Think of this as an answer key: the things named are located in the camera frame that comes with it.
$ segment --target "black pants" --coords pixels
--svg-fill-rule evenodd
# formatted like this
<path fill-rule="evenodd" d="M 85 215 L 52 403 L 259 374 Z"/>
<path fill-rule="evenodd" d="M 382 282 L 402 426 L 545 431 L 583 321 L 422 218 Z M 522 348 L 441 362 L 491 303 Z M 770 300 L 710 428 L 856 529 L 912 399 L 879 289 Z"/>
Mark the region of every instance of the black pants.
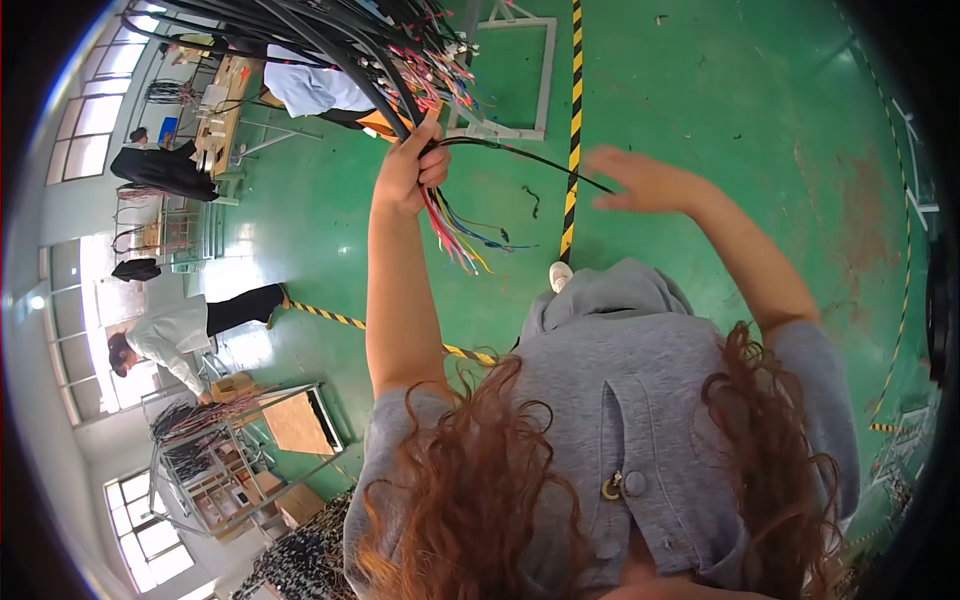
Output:
<path fill-rule="evenodd" d="M 282 302 L 283 290 L 278 283 L 258 287 L 223 302 L 208 302 L 206 335 L 213 337 L 247 321 L 266 323 Z"/>

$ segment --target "shoe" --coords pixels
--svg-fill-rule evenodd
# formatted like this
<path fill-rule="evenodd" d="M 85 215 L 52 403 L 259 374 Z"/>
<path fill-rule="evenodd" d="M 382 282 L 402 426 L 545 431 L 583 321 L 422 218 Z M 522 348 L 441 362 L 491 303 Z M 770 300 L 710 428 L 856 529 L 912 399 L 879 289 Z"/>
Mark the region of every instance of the shoe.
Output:
<path fill-rule="evenodd" d="M 571 277 L 573 277 L 573 270 L 570 269 L 570 265 L 562 260 L 558 260 L 550 265 L 550 287 L 554 293 L 560 294 L 560 291 L 563 290 Z"/>
<path fill-rule="evenodd" d="M 287 286 L 279 283 L 280 291 L 283 292 L 283 300 L 280 301 L 280 306 L 283 308 L 290 308 L 290 296 L 287 294 Z"/>
<path fill-rule="evenodd" d="M 280 291 L 283 292 L 283 300 L 280 301 L 280 307 L 284 309 L 290 308 L 290 297 L 287 295 L 287 286 L 283 285 L 282 283 L 279 283 L 278 285 L 280 286 Z M 275 312 L 276 312 L 276 309 L 274 309 L 273 313 L 270 313 L 270 317 L 267 319 L 266 327 L 268 331 L 274 328 Z"/>

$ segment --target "hand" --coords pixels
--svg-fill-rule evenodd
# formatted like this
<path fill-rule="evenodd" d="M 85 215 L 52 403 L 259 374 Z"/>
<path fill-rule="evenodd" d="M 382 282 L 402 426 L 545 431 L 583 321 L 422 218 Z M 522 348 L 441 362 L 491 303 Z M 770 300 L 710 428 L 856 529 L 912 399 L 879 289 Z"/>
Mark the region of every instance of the hand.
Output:
<path fill-rule="evenodd" d="M 447 148 L 434 148 L 420 158 L 420 152 L 430 140 L 442 138 L 436 117 L 428 115 L 410 137 L 394 144 L 376 178 L 373 204 L 391 205 L 416 216 L 424 206 L 420 186 L 437 187 L 446 180 L 446 168 L 450 164 Z"/>
<path fill-rule="evenodd" d="M 711 184 L 709 181 L 639 154 L 601 146 L 587 155 L 587 169 L 602 173 L 623 186 L 625 192 L 605 194 L 595 208 L 635 212 L 688 212 Z"/>

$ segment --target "cardboard box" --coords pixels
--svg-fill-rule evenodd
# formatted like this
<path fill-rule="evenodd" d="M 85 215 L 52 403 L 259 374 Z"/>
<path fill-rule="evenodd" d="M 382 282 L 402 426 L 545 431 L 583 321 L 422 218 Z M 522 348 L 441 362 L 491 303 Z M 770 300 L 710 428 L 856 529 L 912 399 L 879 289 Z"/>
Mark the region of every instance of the cardboard box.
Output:
<path fill-rule="evenodd" d="M 283 522 L 291 529 L 310 520 L 310 517 L 324 509 L 326 504 L 305 484 L 299 483 L 289 492 L 279 497 L 276 509 L 283 515 Z"/>
<path fill-rule="evenodd" d="M 210 394 L 214 402 L 233 402 L 238 397 L 256 394 L 256 384 L 246 372 L 240 371 L 211 383 Z"/>
<path fill-rule="evenodd" d="M 267 496 L 273 495 L 274 492 L 283 487 L 283 482 L 274 477 L 268 470 L 255 474 L 253 478 L 256 479 L 256 483 L 260 484 L 260 489 L 263 490 Z M 263 498 L 260 497 L 260 493 L 256 490 L 256 485 L 253 484 L 252 479 L 246 478 L 242 481 L 242 484 L 247 494 L 247 499 L 250 500 L 251 504 L 256 505 L 263 500 Z"/>

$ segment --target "black jacket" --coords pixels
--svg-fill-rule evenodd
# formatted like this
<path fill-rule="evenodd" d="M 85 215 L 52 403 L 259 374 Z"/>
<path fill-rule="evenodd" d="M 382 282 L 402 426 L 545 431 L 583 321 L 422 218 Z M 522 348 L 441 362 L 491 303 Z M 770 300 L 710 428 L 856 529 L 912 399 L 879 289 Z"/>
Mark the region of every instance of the black jacket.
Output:
<path fill-rule="evenodd" d="M 197 163 L 190 159 L 195 152 L 193 140 L 176 150 L 122 148 L 110 164 L 110 172 L 176 196 L 211 202 L 220 195 L 213 191 L 210 175 L 197 171 Z"/>

